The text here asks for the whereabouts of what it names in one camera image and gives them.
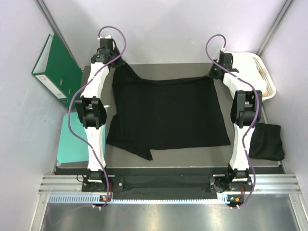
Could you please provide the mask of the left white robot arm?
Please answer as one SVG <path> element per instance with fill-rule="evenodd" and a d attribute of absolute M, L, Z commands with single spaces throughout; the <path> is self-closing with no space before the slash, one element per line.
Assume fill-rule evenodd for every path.
<path fill-rule="evenodd" d="M 83 176 L 83 192 L 107 192 L 109 179 L 104 174 L 106 162 L 104 159 L 106 143 L 106 121 L 108 105 L 104 106 L 101 94 L 110 67 L 122 65 L 121 58 L 113 60 L 120 52 L 118 48 L 98 49 L 91 58 L 90 75 L 87 86 L 80 97 L 75 99 L 78 118 L 86 133 L 89 162 L 88 172 Z"/>

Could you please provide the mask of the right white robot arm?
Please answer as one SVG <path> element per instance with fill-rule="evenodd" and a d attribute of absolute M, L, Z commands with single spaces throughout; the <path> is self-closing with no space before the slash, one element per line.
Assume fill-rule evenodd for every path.
<path fill-rule="evenodd" d="M 226 175 L 210 178 L 211 190 L 216 193 L 251 186 L 253 181 L 249 177 L 249 171 L 252 170 L 255 174 L 248 153 L 253 132 L 260 120 L 262 92 L 237 77 L 236 71 L 231 66 L 223 66 L 214 61 L 208 74 L 211 78 L 221 80 L 233 93 L 230 115 L 234 128 L 233 151 Z"/>

